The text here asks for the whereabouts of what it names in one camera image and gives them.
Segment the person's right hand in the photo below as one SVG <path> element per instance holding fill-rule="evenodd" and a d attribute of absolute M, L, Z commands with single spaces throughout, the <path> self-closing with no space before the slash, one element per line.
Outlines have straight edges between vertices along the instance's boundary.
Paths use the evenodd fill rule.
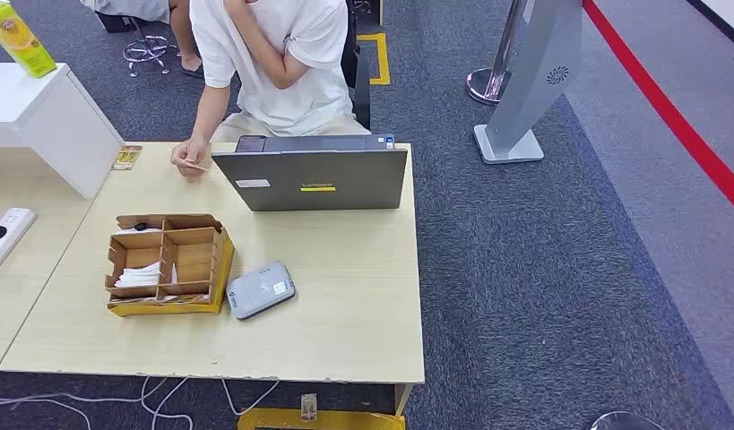
<path fill-rule="evenodd" d="M 190 137 L 173 148 L 170 162 L 183 177 L 202 176 L 208 171 L 202 162 L 209 148 L 206 138 Z"/>

